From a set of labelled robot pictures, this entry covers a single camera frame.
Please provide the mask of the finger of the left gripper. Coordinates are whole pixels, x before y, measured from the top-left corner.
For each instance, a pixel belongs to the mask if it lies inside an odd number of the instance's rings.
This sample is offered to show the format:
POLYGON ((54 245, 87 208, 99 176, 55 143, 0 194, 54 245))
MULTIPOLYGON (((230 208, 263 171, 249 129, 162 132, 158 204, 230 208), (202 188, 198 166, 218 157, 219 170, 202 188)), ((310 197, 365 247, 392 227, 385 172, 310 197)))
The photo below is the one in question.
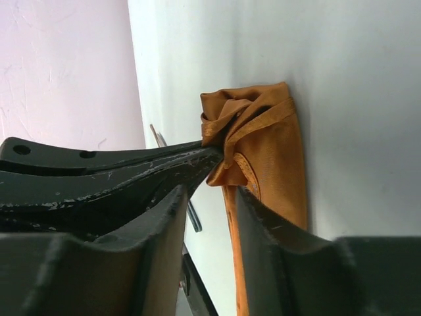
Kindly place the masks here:
POLYGON ((200 142, 153 149, 88 151, 10 137, 1 144, 1 170, 37 176, 81 176, 138 165, 201 148, 200 142))
POLYGON ((1 170, 1 230, 66 232, 92 242, 139 218, 176 187, 193 195, 222 160, 213 147, 81 176, 1 170))

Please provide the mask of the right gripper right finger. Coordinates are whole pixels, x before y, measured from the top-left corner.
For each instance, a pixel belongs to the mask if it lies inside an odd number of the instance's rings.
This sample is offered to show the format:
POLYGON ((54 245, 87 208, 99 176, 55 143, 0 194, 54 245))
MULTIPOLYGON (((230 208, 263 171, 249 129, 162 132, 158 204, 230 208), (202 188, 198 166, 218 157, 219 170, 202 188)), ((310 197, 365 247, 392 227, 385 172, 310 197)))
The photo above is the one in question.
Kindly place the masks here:
POLYGON ((329 241, 236 192, 251 315, 419 315, 420 238, 329 241))

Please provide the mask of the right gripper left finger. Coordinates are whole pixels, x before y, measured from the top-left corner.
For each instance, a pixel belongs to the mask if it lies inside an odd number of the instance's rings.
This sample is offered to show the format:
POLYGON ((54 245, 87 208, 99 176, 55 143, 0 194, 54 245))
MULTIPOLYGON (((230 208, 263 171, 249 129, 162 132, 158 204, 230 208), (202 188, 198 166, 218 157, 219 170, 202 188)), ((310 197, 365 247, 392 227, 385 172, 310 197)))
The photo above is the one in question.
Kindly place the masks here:
POLYGON ((175 187, 94 242, 65 233, 1 235, 2 315, 174 315, 187 191, 175 187))

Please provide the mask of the orange cloth napkin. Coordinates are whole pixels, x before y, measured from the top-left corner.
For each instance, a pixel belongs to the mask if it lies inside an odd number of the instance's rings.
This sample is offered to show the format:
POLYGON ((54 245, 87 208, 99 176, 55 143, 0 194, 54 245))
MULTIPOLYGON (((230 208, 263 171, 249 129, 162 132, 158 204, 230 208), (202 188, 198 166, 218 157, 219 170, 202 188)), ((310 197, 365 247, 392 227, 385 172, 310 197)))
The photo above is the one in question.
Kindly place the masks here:
POLYGON ((307 191, 301 131, 285 82, 201 94, 204 147, 222 149, 223 161, 207 178, 224 196, 232 242, 236 311, 248 315, 235 192, 246 187, 260 202, 307 228, 307 191))

